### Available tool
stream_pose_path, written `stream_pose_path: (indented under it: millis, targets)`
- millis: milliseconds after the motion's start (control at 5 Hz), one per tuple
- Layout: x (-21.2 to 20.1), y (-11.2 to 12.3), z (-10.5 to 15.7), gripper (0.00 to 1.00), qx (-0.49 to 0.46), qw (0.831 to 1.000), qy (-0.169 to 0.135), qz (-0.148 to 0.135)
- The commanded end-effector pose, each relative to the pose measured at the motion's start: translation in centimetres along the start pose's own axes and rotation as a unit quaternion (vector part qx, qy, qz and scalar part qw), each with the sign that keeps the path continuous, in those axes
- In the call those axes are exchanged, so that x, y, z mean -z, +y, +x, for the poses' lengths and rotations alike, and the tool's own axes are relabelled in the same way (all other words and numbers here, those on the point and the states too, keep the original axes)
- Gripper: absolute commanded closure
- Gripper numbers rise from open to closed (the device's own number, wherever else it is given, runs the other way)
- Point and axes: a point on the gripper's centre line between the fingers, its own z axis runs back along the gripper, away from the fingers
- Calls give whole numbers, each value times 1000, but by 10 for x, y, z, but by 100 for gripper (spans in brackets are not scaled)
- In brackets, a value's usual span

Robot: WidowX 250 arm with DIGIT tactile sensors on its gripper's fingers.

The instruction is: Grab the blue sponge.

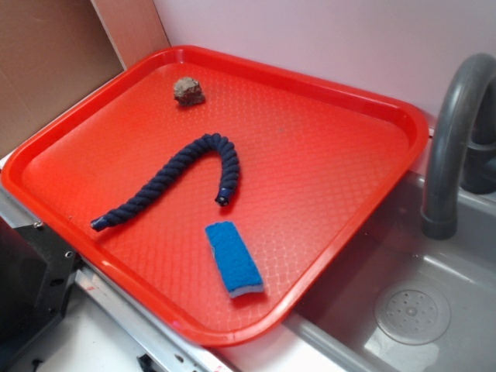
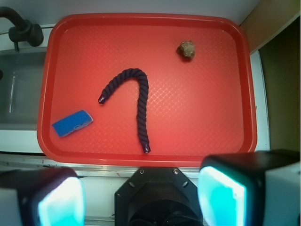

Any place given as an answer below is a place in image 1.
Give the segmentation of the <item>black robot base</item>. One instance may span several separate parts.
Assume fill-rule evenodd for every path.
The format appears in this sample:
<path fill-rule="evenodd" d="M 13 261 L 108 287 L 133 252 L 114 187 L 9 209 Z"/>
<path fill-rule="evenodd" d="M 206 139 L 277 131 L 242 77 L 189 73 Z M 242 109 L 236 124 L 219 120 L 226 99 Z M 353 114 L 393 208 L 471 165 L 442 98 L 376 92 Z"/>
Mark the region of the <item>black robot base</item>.
<path fill-rule="evenodd" d="M 49 226 L 1 221 L 1 366 L 65 316 L 78 255 Z"/>

